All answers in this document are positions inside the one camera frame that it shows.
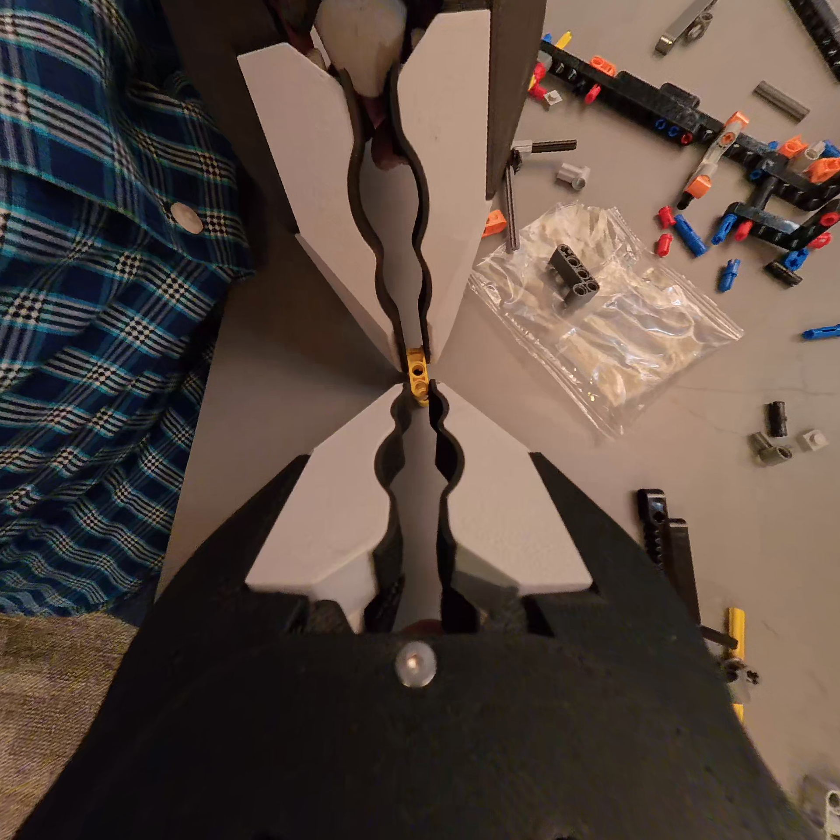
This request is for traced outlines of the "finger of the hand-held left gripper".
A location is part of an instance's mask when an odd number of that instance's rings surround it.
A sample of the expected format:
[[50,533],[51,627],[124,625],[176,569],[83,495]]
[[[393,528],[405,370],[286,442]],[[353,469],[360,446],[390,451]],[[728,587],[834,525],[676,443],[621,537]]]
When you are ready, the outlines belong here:
[[364,113],[349,73],[332,75],[289,44],[248,52],[238,63],[299,243],[374,346],[403,369],[384,249],[361,201]]
[[413,247],[423,279],[423,346],[432,363],[454,327],[490,210],[489,68],[489,8],[444,10],[392,88],[396,135],[418,190]]

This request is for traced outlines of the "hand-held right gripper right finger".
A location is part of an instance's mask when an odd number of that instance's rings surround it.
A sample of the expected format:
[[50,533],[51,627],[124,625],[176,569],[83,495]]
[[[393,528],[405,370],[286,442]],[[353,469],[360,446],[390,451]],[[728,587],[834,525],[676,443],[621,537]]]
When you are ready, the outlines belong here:
[[428,396],[445,479],[436,541],[444,631],[523,631],[526,599],[586,592],[592,575],[528,448],[450,386],[434,382]]

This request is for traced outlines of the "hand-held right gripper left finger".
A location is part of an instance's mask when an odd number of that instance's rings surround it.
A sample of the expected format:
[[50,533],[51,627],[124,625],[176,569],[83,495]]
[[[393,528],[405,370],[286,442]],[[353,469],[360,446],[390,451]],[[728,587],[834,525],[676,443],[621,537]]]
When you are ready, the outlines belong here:
[[394,385],[312,450],[245,578],[251,591],[334,602],[364,631],[365,609],[402,568],[375,552],[398,525],[382,456],[389,440],[401,448],[405,397]]

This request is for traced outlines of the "black lego rack assembly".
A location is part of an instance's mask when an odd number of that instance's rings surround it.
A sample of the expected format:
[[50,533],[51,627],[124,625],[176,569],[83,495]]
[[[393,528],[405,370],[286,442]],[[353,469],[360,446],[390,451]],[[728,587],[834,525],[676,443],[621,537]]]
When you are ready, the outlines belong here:
[[[723,631],[703,623],[686,520],[673,518],[669,514],[666,495],[660,489],[637,490],[636,504],[648,558],[671,584],[703,639],[721,649],[720,664],[723,672],[722,662],[726,652],[734,646],[734,639],[728,633],[727,617]],[[751,689],[760,683],[760,675],[747,664],[747,660],[745,662]]]

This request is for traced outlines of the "dark grey lego beam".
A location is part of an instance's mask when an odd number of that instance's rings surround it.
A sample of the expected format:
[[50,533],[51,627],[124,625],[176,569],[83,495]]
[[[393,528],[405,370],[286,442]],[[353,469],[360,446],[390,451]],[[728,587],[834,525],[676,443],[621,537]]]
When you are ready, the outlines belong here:
[[549,258],[549,267],[557,277],[556,281],[567,310],[582,308],[591,302],[601,289],[592,273],[566,244],[557,245]]

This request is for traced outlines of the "long yellow lego axle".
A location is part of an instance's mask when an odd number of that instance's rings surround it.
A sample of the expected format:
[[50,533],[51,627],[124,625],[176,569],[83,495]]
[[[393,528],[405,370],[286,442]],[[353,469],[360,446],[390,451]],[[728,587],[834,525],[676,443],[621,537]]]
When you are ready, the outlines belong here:
[[750,699],[746,665],[746,614],[738,607],[729,607],[727,614],[728,633],[734,639],[723,659],[723,672],[728,683],[731,704],[738,721],[744,725],[744,711]]

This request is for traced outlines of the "grey lego liftarm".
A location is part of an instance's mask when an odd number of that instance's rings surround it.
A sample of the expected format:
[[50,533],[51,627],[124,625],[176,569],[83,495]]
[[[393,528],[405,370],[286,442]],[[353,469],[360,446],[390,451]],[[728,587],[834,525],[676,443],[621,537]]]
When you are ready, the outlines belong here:
[[690,2],[677,19],[665,28],[655,45],[655,53],[667,56],[678,42],[689,44],[702,38],[711,24],[717,3],[718,1]]

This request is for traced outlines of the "olive grey lego connector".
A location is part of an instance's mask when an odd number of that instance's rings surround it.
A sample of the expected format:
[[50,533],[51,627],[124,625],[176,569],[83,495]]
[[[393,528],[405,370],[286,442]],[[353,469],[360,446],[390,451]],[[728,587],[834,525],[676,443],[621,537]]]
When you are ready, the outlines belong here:
[[789,462],[793,458],[792,449],[788,446],[771,441],[763,433],[753,433],[749,436],[751,449],[755,457],[764,466],[777,466]]

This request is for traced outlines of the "dark grey lego rod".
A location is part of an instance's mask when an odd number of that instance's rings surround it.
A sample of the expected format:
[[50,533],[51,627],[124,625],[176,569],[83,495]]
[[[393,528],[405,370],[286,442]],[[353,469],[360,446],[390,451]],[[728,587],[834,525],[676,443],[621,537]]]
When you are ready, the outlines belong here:
[[796,123],[802,122],[811,112],[804,103],[771,85],[766,80],[760,81],[752,93]]

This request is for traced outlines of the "long black lego beam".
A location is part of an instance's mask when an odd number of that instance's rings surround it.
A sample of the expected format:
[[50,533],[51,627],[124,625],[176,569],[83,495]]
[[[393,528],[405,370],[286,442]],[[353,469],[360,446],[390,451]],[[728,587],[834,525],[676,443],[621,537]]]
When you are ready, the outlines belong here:
[[839,81],[839,16],[829,1],[788,1],[824,64]]

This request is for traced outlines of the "light grey lego piece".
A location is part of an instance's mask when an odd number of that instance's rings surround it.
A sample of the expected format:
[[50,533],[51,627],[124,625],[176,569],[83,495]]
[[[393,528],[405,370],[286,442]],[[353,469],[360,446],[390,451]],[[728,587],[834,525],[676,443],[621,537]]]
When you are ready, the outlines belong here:
[[839,838],[839,783],[806,775],[801,785],[801,808],[825,839]]

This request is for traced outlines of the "clear plastic zip bag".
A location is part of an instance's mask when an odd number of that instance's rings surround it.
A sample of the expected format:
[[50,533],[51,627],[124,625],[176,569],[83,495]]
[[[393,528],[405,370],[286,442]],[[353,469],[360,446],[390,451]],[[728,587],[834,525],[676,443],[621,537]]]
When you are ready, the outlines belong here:
[[[603,435],[624,434],[681,375],[743,329],[655,258],[615,208],[558,204],[483,258],[469,286]],[[570,246],[600,284],[567,310],[549,260]]]

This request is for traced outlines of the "person's torso in plaid shirt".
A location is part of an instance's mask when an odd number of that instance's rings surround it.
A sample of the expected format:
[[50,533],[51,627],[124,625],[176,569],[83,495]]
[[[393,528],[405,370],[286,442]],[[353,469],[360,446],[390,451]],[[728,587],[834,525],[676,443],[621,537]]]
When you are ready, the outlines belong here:
[[237,162],[159,2],[1,4],[1,608],[161,573],[228,289]]

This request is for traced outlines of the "black lego frame assembly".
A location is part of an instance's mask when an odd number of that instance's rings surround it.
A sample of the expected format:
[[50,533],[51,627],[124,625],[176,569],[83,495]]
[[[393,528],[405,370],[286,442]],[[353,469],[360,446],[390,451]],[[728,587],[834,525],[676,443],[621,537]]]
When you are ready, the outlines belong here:
[[[588,61],[573,56],[550,38],[543,38],[540,48],[538,77],[563,83],[585,104],[605,104],[666,142],[703,149],[672,207],[675,214],[685,217],[687,207],[709,193],[721,161],[742,168],[752,192],[747,200],[728,205],[710,242],[702,239],[707,246],[752,237],[780,250],[772,262],[804,248],[811,254],[831,242],[838,225],[837,148],[829,154],[828,143],[806,143],[799,134],[782,143],[761,142],[749,135],[749,119],[742,112],[720,121],[699,109],[697,96],[673,84],[654,87],[600,56]],[[793,268],[800,278],[795,285],[767,272],[769,263],[764,271],[795,287],[802,282],[807,257]]]

